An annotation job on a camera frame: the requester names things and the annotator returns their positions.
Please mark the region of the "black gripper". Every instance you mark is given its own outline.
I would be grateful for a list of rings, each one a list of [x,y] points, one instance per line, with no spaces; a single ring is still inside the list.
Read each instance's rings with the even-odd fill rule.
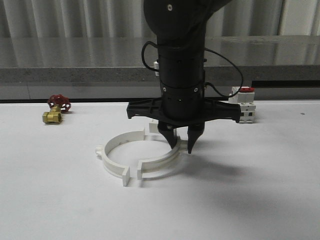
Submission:
[[[159,50],[159,83],[161,96],[130,102],[128,118],[142,116],[159,120],[157,129],[173,149],[178,141],[174,126],[188,126],[187,151],[192,149],[211,120],[239,122],[241,108],[205,97],[204,49],[193,52]]]

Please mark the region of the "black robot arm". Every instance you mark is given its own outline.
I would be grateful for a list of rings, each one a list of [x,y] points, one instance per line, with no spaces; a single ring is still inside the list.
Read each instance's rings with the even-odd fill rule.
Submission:
[[[204,69],[206,25],[210,17],[227,4],[225,0],[146,0],[143,12],[156,35],[152,44],[158,52],[161,96],[130,102],[127,116],[158,120],[158,131],[174,148],[177,128],[187,127],[187,150],[192,151],[207,121],[227,119],[239,122],[237,104],[205,97]]]

